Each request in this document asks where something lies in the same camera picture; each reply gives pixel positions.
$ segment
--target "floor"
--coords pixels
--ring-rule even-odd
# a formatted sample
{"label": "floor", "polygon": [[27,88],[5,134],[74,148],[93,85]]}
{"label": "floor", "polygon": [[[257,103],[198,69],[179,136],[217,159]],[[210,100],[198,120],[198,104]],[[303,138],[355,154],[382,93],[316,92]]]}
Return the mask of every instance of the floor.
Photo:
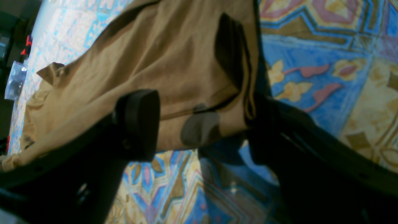
{"label": "floor", "polygon": [[[84,53],[128,3],[43,3],[33,31],[28,75],[14,105],[10,153],[20,150],[25,102],[40,82],[35,72]],[[359,154],[398,172],[397,1],[258,3],[274,97],[309,113]],[[263,75],[257,89],[265,91]],[[236,144],[231,139],[212,147],[231,151]],[[254,166],[247,145],[232,159],[234,165],[217,156],[199,159],[194,149],[160,153],[152,163],[131,163],[108,223],[284,222],[277,179],[266,167]]]}

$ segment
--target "brown fabric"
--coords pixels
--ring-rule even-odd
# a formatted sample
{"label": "brown fabric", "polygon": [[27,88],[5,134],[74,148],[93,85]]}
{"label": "brown fabric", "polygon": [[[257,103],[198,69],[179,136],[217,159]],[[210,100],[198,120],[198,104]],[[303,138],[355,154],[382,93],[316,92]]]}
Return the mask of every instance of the brown fabric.
{"label": "brown fabric", "polygon": [[79,59],[38,72],[44,81],[26,106],[23,151],[5,170],[72,141],[138,89],[160,94],[158,150],[246,130],[255,117],[255,21],[247,0],[135,0]]}

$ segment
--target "clear plastic bag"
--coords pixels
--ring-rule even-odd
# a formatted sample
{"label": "clear plastic bag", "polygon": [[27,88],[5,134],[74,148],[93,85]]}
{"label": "clear plastic bag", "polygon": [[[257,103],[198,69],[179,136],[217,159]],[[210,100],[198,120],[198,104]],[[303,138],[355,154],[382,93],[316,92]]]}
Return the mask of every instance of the clear plastic bag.
{"label": "clear plastic bag", "polygon": [[4,94],[6,100],[17,101],[19,99],[26,78],[26,70],[24,64],[14,61]]}

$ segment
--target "yellow flower pattern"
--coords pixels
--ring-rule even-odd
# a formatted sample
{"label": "yellow flower pattern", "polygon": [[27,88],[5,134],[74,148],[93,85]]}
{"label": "yellow flower pattern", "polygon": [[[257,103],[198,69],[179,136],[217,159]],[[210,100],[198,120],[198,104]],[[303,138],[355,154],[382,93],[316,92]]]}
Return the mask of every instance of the yellow flower pattern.
{"label": "yellow flower pattern", "polygon": [[298,102],[301,99],[301,95],[308,92],[312,87],[312,83],[302,82],[294,83],[288,82],[285,85],[285,90],[277,95],[275,99],[288,99],[291,102]]}
{"label": "yellow flower pattern", "polygon": [[339,77],[344,81],[352,81],[357,77],[358,71],[362,70],[366,64],[365,59],[339,60],[334,64],[333,76]]}
{"label": "yellow flower pattern", "polygon": [[271,86],[275,83],[280,83],[285,79],[283,70],[283,61],[279,60],[273,64],[270,70],[268,70],[268,79]]}

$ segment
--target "tan cloth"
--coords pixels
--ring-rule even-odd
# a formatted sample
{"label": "tan cloth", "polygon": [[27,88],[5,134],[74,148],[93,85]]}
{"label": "tan cloth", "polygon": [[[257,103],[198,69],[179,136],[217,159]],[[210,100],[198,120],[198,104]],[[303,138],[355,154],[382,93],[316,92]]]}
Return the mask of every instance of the tan cloth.
{"label": "tan cloth", "polygon": [[255,117],[256,18],[247,0],[135,0],[69,65],[40,70],[9,171],[82,134],[119,97],[156,89],[158,150],[208,145]]}

